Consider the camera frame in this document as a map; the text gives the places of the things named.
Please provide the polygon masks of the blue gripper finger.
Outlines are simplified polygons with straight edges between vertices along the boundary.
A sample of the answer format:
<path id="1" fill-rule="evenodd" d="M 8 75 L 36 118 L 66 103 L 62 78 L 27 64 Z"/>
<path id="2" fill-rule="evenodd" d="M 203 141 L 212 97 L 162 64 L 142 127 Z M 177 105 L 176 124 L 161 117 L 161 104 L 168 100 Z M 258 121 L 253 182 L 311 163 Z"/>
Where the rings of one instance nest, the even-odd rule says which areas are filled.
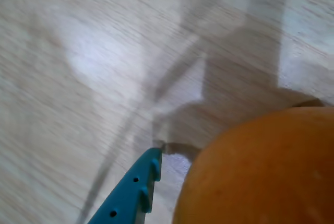
<path id="1" fill-rule="evenodd" d="M 150 148 L 132 165 L 89 223 L 144 223 L 152 211 L 154 184 L 161 179 L 162 151 Z"/>

